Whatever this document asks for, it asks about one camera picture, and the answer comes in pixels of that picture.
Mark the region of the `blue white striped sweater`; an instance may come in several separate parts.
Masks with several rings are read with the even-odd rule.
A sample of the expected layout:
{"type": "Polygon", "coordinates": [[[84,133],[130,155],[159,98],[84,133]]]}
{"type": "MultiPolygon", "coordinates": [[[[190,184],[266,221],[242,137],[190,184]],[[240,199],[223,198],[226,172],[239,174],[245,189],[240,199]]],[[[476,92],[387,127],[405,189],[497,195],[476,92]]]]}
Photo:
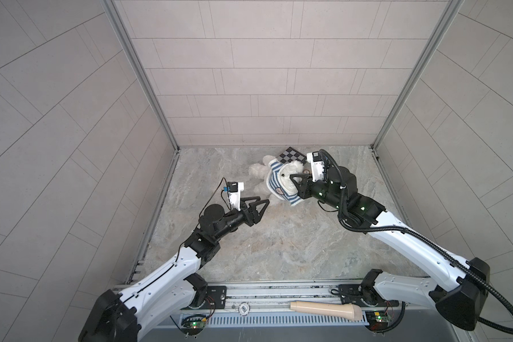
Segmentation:
{"type": "Polygon", "coordinates": [[[302,202],[303,199],[297,195],[296,188],[289,176],[304,173],[304,166],[298,161],[283,164],[276,158],[272,159],[268,166],[269,173],[265,183],[272,195],[279,200],[287,201],[291,206],[296,206],[302,202]]]}

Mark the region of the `white teddy bear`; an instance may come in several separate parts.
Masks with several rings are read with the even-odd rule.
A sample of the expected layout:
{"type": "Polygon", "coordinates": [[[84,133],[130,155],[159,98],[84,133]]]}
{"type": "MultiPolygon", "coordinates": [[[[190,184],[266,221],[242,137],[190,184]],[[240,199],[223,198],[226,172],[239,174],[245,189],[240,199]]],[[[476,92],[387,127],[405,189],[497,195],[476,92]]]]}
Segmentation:
{"type": "Polygon", "coordinates": [[[283,163],[274,156],[263,157],[262,164],[253,164],[249,167],[249,176],[260,180],[254,187],[256,195],[269,198],[273,201],[287,201],[296,205],[302,199],[298,195],[298,189],[290,176],[302,174],[304,165],[298,160],[283,163]]]}

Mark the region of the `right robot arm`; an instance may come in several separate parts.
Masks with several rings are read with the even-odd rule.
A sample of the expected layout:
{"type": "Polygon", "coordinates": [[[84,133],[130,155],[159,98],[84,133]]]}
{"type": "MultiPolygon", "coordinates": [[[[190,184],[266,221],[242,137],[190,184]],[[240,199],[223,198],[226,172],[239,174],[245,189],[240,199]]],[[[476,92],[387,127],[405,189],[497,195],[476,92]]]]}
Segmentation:
{"type": "Polygon", "coordinates": [[[355,175],[344,167],[289,178],[300,198],[315,198],[336,209],[343,228],[386,243],[425,272],[425,277],[414,278],[370,270],[359,290],[366,304],[400,301],[428,306],[466,331],[484,321],[480,314],[487,297],[494,293],[486,262],[457,256],[409,228],[382,204],[358,193],[355,175]]]}

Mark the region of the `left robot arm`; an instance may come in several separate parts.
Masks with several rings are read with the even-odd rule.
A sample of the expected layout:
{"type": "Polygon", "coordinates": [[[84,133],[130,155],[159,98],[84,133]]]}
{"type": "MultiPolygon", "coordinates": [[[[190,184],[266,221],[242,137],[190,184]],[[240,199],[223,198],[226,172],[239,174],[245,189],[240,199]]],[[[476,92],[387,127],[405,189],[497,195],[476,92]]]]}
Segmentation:
{"type": "Polygon", "coordinates": [[[96,299],[78,340],[140,341],[170,314],[200,306],[207,282],[198,270],[218,253],[224,236],[258,224],[268,206],[268,199],[250,197],[241,198],[239,208],[229,212],[220,204],[205,208],[175,256],[134,285],[96,299]]]}

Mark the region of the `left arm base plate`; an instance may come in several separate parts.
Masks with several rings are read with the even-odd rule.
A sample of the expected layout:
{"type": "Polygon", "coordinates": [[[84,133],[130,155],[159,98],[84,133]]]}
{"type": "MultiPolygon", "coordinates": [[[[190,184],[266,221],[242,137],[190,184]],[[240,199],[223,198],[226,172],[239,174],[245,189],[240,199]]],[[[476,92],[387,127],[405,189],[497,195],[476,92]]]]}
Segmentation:
{"type": "Polygon", "coordinates": [[[206,286],[197,289],[188,308],[192,310],[224,309],[227,297],[226,286],[206,286]]]}

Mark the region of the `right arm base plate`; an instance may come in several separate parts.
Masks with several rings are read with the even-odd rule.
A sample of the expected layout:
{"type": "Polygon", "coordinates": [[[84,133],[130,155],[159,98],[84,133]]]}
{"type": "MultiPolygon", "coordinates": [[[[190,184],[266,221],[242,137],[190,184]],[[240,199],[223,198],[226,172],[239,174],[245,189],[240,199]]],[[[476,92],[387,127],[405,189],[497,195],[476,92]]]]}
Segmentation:
{"type": "Polygon", "coordinates": [[[374,289],[360,284],[341,284],[332,289],[331,294],[339,297],[342,304],[355,304],[362,308],[400,306],[399,301],[386,301],[374,289]]]}

